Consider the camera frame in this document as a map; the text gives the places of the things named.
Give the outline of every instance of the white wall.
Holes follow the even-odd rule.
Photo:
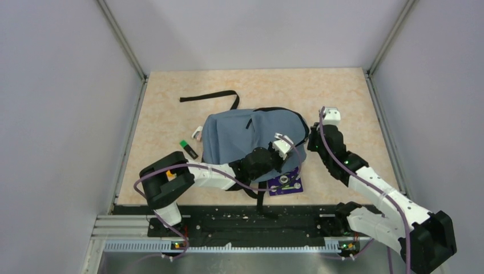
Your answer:
[[[376,75],[415,199],[454,222],[453,273],[482,273],[484,1],[420,1]]]
[[[369,67],[405,0],[107,0],[144,71]]]
[[[0,2],[0,272],[80,271],[139,90],[95,1]]]

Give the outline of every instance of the purple cable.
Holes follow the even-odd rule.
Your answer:
[[[299,151],[297,150],[297,148],[294,146],[294,144],[293,144],[293,143],[289,142],[289,140],[287,140],[286,138],[284,138],[284,137],[282,137],[282,136],[281,136],[280,138],[281,138],[281,140],[283,140],[283,141],[285,141],[286,143],[288,143],[288,144],[291,146],[291,148],[292,148],[292,149],[293,149],[293,150],[296,152],[297,157],[299,158],[299,173],[300,173],[300,172],[301,172],[301,165],[302,165],[302,163],[303,163],[303,162],[302,162],[302,159],[303,159],[303,158],[301,157],[301,154],[299,153]],[[155,175],[158,175],[158,174],[160,174],[160,173],[167,172],[168,170],[174,170],[175,168],[180,168],[180,167],[197,167],[197,168],[201,168],[201,169],[203,169],[203,170],[209,170],[209,168],[208,168],[208,167],[206,167],[206,166],[202,166],[201,164],[175,164],[175,165],[173,165],[173,166],[165,167],[165,168],[162,168],[161,170],[157,170],[157,171],[154,171],[154,172],[152,172],[152,173],[150,173],[150,174],[146,174],[146,175],[144,175],[143,177],[139,178],[139,179],[138,179],[138,180],[135,182],[135,184],[133,185],[133,187],[134,187],[134,189],[135,189],[135,191],[136,191],[137,193],[139,193],[139,194],[140,194],[142,197],[146,198],[146,196],[144,195],[144,193],[143,193],[141,190],[139,190],[139,189],[138,189],[138,185],[139,185],[139,184],[140,184],[142,181],[144,181],[144,180],[146,180],[146,179],[149,179],[149,178],[151,178],[151,177],[153,177],[153,176],[155,176]],[[273,190],[273,189],[271,189],[271,188],[255,188],[255,187],[251,187],[251,186],[246,186],[245,184],[241,183],[240,181],[238,181],[237,179],[235,179],[233,176],[231,176],[231,175],[230,175],[230,174],[228,174],[228,173],[223,172],[222,170],[219,170],[219,169],[217,169],[217,168],[212,168],[212,170],[213,170],[214,172],[217,172],[218,174],[222,174],[222,175],[224,175],[225,177],[227,177],[227,178],[229,178],[229,179],[233,180],[235,183],[237,183],[238,185],[240,185],[240,186],[241,186],[241,187],[243,187],[243,188],[247,188],[248,190],[254,190],[254,191],[271,191],[271,190]]]
[[[388,267],[390,268],[390,274],[393,274],[392,250],[389,247],[386,247],[386,254],[388,255]]]
[[[299,158],[299,172],[301,172],[301,166],[302,166],[302,160],[303,158],[301,157],[301,154],[299,153],[299,151],[297,150],[297,148],[294,146],[294,144],[292,142],[289,142],[289,140],[287,140],[286,138],[284,138],[283,136],[280,137],[281,140],[285,141],[286,143],[288,143],[291,148],[293,150],[295,150],[296,154],[297,154],[297,157]],[[137,180],[134,185],[133,185],[133,188],[135,189],[135,191],[137,193],[139,193],[142,197],[144,197],[146,199],[146,195],[140,190],[138,189],[138,185],[146,180],[146,179],[149,179],[153,176],[156,176],[158,174],[161,174],[161,173],[164,173],[164,172],[167,172],[168,170],[174,170],[176,168],[180,168],[180,167],[197,167],[197,168],[202,168],[204,170],[209,170],[208,167],[206,166],[202,166],[201,164],[175,164],[173,166],[169,166],[169,167],[165,167],[165,168],[162,168],[161,170],[157,170],[157,171],[154,171],[150,174],[147,174],[141,178],[139,178],[139,180]],[[225,177],[233,180],[235,183],[237,183],[238,185],[244,187],[244,188],[247,188],[247,189],[250,189],[250,190],[254,190],[254,191],[271,191],[272,189],[271,188],[254,188],[254,187],[251,187],[251,186],[246,186],[245,184],[241,183],[240,181],[238,181],[237,179],[235,179],[233,176],[231,176],[230,174],[227,174],[225,172],[223,172],[222,170],[218,170],[217,168],[212,168],[212,170],[214,172],[217,172],[219,174],[222,174],[224,175]],[[175,257],[173,257],[173,260],[175,259],[178,259],[182,256],[184,256],[188,250],[188,248],[190,247],[190,244],[188,242],[188,239],[183,235],[181,234],[179,231],[177,231],[174,227],[168,225],[168,223],[166,223],[163,218],[161,218],[156,212],[155,212],[155,215],[156,215],[156,218],[158,218],[158,220],[163,224],[165,225],[167,228],[169,228],[171,231],[173,231],[174,233],[176,233],[178,236],[182,237],[183,240],[187,243],[187,246],[183,249],[183,252],[180,253],[179,255],[176,255]],[[135,264],[145,260],[145,259],[148,259],[148,258],[151,258],[151,257],[160,257],[159,254],[149,254],[149,255],[146,255],[145,257],[142,257],[138,260],[136,260],[135,262],[133,262],[131,265],[129,265],[122,273],[125,273],[126,271],[128,271],[130,268],[132,268]]]
[[[326,139],[324,138],[324,131],[323,131],[323,126],[322,126],[323,125],[322,119],[323,119],[323,116],[324,116],[324,110],[325,110],[325,107],[322,107],[322,109],[320,111],[320,114],[319,114],[319,128],[320,128],[320,134],[321,134],[322,143],[323,143],[324,147],[326,148],[326,150],[328,151],[329,156],[331,156],[331,158],[333,158],[333,160],[338,164],[338,166],[340,166],[349,175],[351,175],[351,176],[355,177],[356,179],[360,180],[362,183],[364,183],[368,187],[374,189],[379,194],[384,194],[384,191],[383,190],[381,190],[378,187],[374,186],[372,183],[366,181],[362,177],[359,177],[356,173],[354,173],[349,168],[347,168],[343,163],[341,163],[338,160],[338,158],[336,158],[336,156],[333,154],[333,152],[329,148],[328,143],[326,142]],[[407,218],[405,217],[405,213],[402,210],[402,208],[397,204],[397,202],[392,197],[385,196],[385,198],[388,201],[390,201],[390,203],[392,205],[394,205],[396,207],[398,213],[400,214],[400,217],[402,217],[402,221],[404,223],[404,229],[405,229],[405,245],[406,245],[406,257],[405,257],[406,267],[405,267],[405,273],[406,274],[412,274],[412,271],[410,269],[410,258],[411,258],[411,256],[410,256],[410,228],[409,228],[409,224],[408,224]]]

